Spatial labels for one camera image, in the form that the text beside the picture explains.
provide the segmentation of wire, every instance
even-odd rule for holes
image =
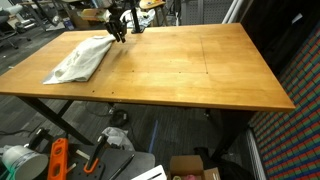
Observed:
[[[113,127],[122,127],[129,121],[128,112],[122,109],[117,109],[113,112],[110,119],[110,124]]]
[[[107,110],[107,113],[106,114],[98,114],[98,113],[95,113],[95,112],[93,112],[92,110],[90,110],[89,108],[88,108],[88,101],[86,102],[86,104],[85,104],[85,108],[86,108],[86,110],[90,113],[90,114],[93,114],[93,115],[96,115],[96,116],[98,116],[98,117],[106,117],[106,116],[109,116],[110,114],[108,113],[108,110]]]
[[[10,135],[15,135],[21,132],[27,132],[27,133],[32,133],[33,131],[28,131],[28,130],[18,130],[18,131],[14,131],[14,132],[6,132],[6,131],[0,131],[0,136],[10,136]]]

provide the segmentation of cable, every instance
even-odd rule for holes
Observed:
[[[14,131],[14,132],[6,132],[6,131],[0,131],[0,136],[10,136],[10,135],[15,135],[21,132],[28,132],[28,133],[32,133],[33,131],[28,131],[28,130],[18,130],[18,131]]]
[[[129,119],[128,112],[122,109],[117,109],[113,112],[112,117],[110,119],[110,125],[113,127],[121,128],[123,127],[127,122],[129,122],[130,130],[132,133],[132,141],[138,146],[138,148],[143,151],[147,152],[147,150],[140,145],[140,143],[137,141],[136,136],[133,131],[132,123]]]
[[[90,113],[90,114],[93,114],[93,115],[96,115],[96,116],[98,116],[98,117],[106,117],[106,116],[109,116],[110,114],[108,113],[108,110],[107,110],[107,113],[106,114],[98,114],[98,113],[95,113],[95,112],[93,112],[93,111],[91,111],[89,108],[88,108],[88,101],[86,102],[86,104],[85,104],[85,108],[86,108],[86,110]]]

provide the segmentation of orange object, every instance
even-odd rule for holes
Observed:
[[[87,162],[86,165],[85,165],[84,168],[83,168],[83,171],[84,171],[85,173],[87,173],[87,174],[92,173],[92,172],[94,171],[94,169],[96,168],[96,166],[97,166],[97,164],[98,164],[98,161],[99,161],[99,159],[97,158],[97,159],[94,161],[94,163],[93,163],[93,165],[91,166],[90,169],[87,169],[87,166],[88,166],[88,162]]]
[[[52,144],[48,180],[66,180],[68,140],[59,138]]]

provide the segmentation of stool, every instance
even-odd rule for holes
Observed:
[[[139,3],[141,9],[144,9],[144,10],[154,9],[155,10],[158,26],[159,26],[159,18],[158,18],[157,8],[161,9],[164,23],[166,26],[168,26],[167,17],[166,17],[166,14],[164,13],[164,10],[163,10],[163,6],[165,4],[166,4],[166,2],[163,2],[161,0],[156,0],[156,2],[154,2],[154,3],[152,3],[152,0],[141,0]]]

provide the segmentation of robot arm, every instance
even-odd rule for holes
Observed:
[[[121,14],[113,13],[111,14],[107,10],[107,21],[105,22],[105,27],[107,31],[112,34],[116,40],[122,43],[126,42],[125,35],[127,34],[127,22],[125,17],[121,18]]]
[[[105,27],[119,42],[126,42],[127,21],[125,16],[125,6],[127,1],[130,2],[131,13],[134,21],[133,33],[142,33],[143,28],[139,26],[138,17],[135,9],[134,0],[91,0],[95,8],[106,8],[107,17]]]

